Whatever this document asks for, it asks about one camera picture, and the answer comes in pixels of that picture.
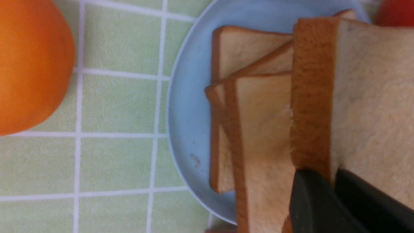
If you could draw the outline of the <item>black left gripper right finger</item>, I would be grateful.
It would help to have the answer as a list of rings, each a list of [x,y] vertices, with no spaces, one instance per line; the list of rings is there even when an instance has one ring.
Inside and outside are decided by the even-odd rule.
[[[335,192],[370,233],[412,233],[413,209],[345,169],[336,174]]]

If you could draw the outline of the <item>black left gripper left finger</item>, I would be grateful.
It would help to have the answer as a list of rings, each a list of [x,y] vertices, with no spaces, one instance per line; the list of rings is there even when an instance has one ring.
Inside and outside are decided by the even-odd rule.
[[[368,233],[317,173],[296,170],[289,204],[294,233]]]

